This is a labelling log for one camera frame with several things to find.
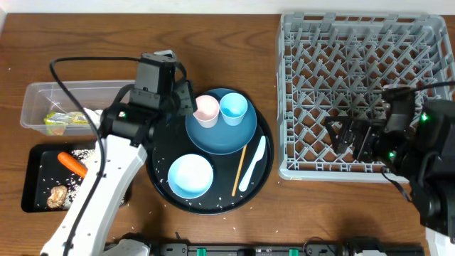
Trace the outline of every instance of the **wood grain surface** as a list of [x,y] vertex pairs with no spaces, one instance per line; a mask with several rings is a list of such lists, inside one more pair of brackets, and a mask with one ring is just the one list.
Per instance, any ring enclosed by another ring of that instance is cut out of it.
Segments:
[[[447,16],[455,41],[455,17]],[[37,255],[65,213],[24,213],[21,194],[28,152],[46,137],[19,124],[27,85],[52,81],[57,57],[136,56],[172,49],[202,92],[245,91],[276,131],[275,35],[279,16],[9,14],[0,37],[0,255]],[[133,63],[62,63],[62,80],[134,79]],[[223,215],[183,212],[155,191],[143,167],[129,206],[119,210],[108,240],[141,232],[165,242],[178,234],[194,243],[303,243],[370,235],[427,247],[413,205],[390,184],[284,181],[276,165],[246,206]]]

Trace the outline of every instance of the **wooden stick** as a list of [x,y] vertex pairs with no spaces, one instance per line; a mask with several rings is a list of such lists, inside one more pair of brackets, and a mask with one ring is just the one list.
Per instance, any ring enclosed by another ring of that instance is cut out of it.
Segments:
[[237,185],[239,183],[240,171],[242,170],[243,159],[245,158],[245,152],[247,151],[247,145],[243,147],[242,157],[240,157],[239,169],[237,170],[237,176],[235,177],[234,189],[232,190],[232,196],[235,196]]

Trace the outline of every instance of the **transparent storage box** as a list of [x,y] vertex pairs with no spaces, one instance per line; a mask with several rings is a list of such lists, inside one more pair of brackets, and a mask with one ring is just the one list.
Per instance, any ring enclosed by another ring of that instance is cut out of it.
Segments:
[[[103,110],[112,104],[120,88],[134,83],[134,80],[101,80],[64,82],[71,93],[83,107],[90,110]],[[27,87],[23,99],[21,125],[46,135],[48,126],[44,118],[51,112],[68,113],[78,111],[70,98],[56,82],[35,82]],[[53,129],[65,129],[65,136],[90,135],[92,130],[88,124],[52,125]]]
[[[335,154],[325,117],[385,118],[384,86],[421,87],[455,77],[444,19],[427,14],[283,14],[276,64],[279,175],[291,180],[387,182],[382,163],[356,161],[352,149]],[[412,127],[433,99],[453,100],[455,88],[418,93]]]

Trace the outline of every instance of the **orange carrot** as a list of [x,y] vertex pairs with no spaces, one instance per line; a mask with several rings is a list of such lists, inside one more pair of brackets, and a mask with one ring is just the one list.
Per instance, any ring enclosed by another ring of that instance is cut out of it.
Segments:
[[87,168],[80,164],[70,154],[61,152],[57,158],[58,161],[60,161],[60,163],[62,163],[62,165],[64,165],[66,168],[70,169],[70,171],[85,178],[85,174],[87,174]]

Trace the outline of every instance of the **dish rack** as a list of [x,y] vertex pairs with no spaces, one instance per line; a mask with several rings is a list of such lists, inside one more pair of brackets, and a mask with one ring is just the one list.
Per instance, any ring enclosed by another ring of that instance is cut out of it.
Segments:
[[[276,64],[279,175],[288,180],[387,182],[380,162],[356,161],[351,149],[334,153],[324,118],[385,118],[384,86],[455,78],[447,27],[435,15],[283,14]],[[418,93],[412,127],[423,103],[454,97],[451,87]]]

